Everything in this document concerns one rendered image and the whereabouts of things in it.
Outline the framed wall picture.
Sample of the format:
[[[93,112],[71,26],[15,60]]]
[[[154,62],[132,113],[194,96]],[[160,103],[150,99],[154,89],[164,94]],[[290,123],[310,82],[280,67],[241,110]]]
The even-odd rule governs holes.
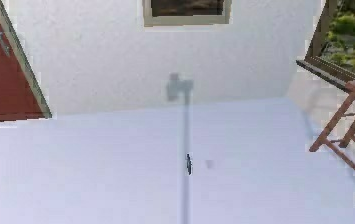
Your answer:
[[[142,0],[144,26],[228,24],[231,6],[232,0]]]

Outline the brown framed window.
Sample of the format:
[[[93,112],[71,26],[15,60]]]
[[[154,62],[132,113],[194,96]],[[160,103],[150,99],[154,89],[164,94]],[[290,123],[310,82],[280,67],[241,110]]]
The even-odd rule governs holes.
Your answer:
[[[339,89],[355,80],[355,0],[325,0],[305,57],[296,64]]]

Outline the red-brown room door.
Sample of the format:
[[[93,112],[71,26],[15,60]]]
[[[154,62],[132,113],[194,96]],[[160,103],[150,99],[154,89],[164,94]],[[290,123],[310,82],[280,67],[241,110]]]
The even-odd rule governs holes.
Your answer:
[[[10,48],[10,56],[6,56],[0,46],[0,122],[51,118],[52,113],[2,0],[0,31]]]

